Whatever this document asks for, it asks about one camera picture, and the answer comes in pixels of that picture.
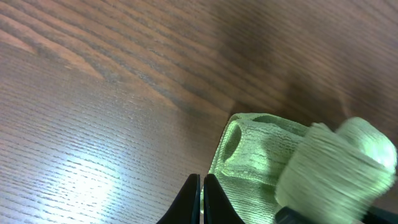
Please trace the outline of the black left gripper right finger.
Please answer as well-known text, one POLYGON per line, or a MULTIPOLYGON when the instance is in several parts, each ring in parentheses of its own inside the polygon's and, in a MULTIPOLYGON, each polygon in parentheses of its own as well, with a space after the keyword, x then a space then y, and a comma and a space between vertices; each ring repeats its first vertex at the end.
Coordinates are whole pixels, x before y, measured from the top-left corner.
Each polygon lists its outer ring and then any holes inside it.
POLYGON ((244 224, 214 174, 204 179, 204 224, 244 224))

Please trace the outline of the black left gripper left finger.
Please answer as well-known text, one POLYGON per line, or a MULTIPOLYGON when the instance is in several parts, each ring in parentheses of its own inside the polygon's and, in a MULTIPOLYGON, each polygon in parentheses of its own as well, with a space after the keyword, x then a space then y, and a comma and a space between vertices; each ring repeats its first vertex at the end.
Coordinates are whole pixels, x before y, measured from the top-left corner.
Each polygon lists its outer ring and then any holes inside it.
POLYGON ((190 174, 157 224, 200 223, 200 175, 190 174))

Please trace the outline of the light green microfiber cloth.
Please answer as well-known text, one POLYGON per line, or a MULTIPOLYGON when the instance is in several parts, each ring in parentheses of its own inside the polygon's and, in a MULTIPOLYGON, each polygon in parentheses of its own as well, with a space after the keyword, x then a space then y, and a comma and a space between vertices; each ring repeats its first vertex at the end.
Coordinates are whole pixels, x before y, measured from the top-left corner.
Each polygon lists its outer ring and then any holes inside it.
POLYGON ((353 223, 396 181, 397 151, 366 120, 336 130, 266 113, 228 121, 210 173, 246 223, 272 223, 289 207, 317 223, 353 223))

